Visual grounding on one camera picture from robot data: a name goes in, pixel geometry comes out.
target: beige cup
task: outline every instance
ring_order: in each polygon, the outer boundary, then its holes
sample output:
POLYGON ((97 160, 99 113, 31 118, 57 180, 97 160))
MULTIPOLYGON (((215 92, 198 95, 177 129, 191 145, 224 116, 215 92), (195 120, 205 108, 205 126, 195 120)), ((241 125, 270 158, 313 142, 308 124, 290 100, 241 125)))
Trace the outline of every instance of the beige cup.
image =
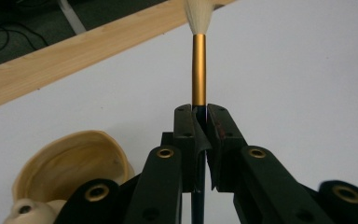
POLYGON ((13 200, 68 200, 78 187, 92 179, 122 184, 133 176, 125 153, 108 134, 72 133, 43 147, 27 161, 13 185, 13 200))

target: dark floor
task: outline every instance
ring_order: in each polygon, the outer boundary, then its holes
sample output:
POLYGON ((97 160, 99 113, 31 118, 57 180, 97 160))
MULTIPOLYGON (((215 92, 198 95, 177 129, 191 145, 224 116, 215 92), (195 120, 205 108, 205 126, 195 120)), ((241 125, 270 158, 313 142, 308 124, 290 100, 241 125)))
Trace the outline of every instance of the dark floor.
MULTIPOLYGON (((70 0, 69 4, 90 30, 164 1, 70 0)), ((57 0, 19 0, 0 6, 0 63, 74 35, 57 0)))

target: gold brush handle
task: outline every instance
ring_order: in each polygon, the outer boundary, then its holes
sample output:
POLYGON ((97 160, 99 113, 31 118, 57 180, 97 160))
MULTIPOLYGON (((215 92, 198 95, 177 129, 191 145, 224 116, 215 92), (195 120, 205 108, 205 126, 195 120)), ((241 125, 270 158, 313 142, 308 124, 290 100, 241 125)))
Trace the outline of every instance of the gold brush handle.
POLYGON ((192 104, 206 105, 206 38, 193 35, 192 104))

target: metal grommet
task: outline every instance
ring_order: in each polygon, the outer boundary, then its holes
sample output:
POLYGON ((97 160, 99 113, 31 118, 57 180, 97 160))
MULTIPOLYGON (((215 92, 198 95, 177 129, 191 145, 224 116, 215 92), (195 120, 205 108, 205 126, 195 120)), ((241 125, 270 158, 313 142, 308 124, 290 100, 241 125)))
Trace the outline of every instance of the metal grommet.
POLYGON ((262 159, 267 156, 266 152, 259 148, 249 149, 249 155, 251 155, 252 157, 258 158, 258 159, 262 159))
POLYGON ((333 192, 338 198, 347 203, 358 203, 358 192, 350 187, 343 185, 335 185, 333 192))
POLYGON ((109 194, 109 188, 105 184, 97 184, 86 191, 86 200, 95 203, 104 199, 109 194))
POLYGON ((169 148, 162 148, 157 152, 160 158, 167 159, 173 156, 173 150, 169 148))

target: white table surface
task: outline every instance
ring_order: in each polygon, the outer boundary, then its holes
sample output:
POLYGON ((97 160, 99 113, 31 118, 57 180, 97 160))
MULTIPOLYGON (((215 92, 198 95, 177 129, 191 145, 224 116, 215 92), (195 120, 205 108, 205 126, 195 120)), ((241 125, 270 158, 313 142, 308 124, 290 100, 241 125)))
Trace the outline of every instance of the white table surface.
MULTIPOLYGON (((207 101, 250 145, 313 189, 358 186, 358 0, 239 0, 213 14, 207 41, 207 101)), ((69 133, 109 133, 142 172, 173 110, 191 101, 191 48, 185 25, 0 106, 0 223, 23 164, 69 133)), ((208 191, 205 213, 239 223, 230 194, 208 191)))

